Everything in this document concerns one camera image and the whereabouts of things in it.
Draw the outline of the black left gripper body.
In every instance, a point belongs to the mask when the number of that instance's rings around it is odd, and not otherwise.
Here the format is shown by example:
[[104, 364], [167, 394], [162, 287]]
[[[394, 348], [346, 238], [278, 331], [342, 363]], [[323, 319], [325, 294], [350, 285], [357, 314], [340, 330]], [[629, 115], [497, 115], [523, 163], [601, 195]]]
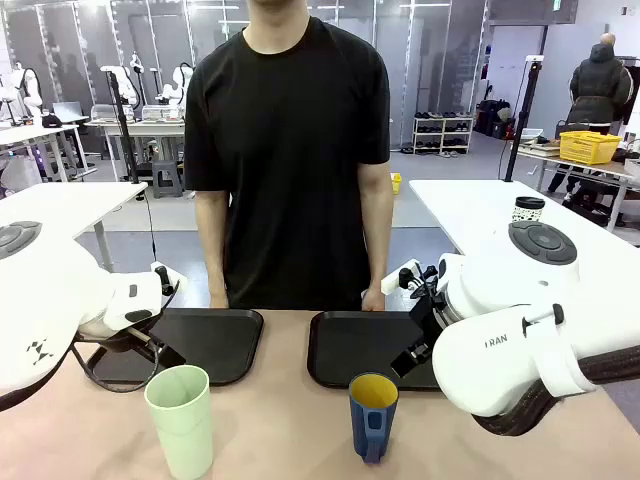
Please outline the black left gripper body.
[[163, 369], [184, 365], [186, 359], [168, 343], [152, 334], [136, 336], [134, 350], [153, 365]]

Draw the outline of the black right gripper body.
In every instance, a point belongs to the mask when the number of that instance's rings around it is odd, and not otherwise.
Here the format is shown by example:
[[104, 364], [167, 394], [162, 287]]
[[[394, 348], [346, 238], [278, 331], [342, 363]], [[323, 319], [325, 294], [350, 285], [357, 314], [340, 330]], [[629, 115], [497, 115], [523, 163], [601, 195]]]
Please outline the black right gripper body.
[[447, 327], [441, 313], [446, 306], [441, 294], [422, 296], [409, 311], [410, 318], [422, 331], [421, 342], [434, 346], [437, 339]]

